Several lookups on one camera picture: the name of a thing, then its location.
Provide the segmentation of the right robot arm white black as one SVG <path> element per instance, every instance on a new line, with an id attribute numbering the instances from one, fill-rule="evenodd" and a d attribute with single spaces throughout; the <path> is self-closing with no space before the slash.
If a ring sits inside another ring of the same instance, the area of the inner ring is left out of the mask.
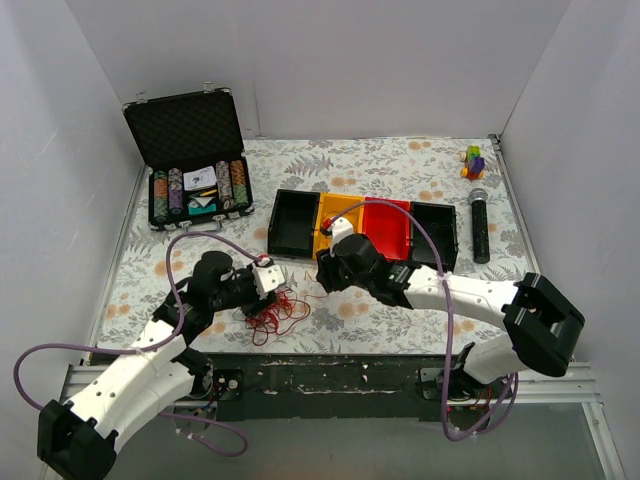
<path id="1" fill-rule="evenodd" d="M 456 356 L 439 388 L 454 398 L 475 397 L 496 380 L 533 370 L 566 374 L 585 324 L 578 309 L 543 275 L 520 281 L 442 277 L 413 261 L 389 261 L 363 234 L 316 254 L 317 281 L 328 293 L 358 287 L 380 303 L 411 310 L 452 310 L 498 327 L 502 335 L 471 342 Z"/>

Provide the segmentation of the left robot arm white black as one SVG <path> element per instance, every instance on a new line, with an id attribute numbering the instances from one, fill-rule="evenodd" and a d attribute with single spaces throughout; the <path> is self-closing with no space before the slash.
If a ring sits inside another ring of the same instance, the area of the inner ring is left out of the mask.
<path id="1" fill-rule="evenodd" d="M 269 258 L 235 269 L 220 251 L 202 255 L 154 312 L 130 355 L 118 356 L 65 402 L 38 418 L 38 457 L 65 479 L 103 479 L 124 444 L 176 400 L 205 398 L 213 386 L 209 357 L 191 343 L 216 313 L 263 309 L 285 283 Z"/>

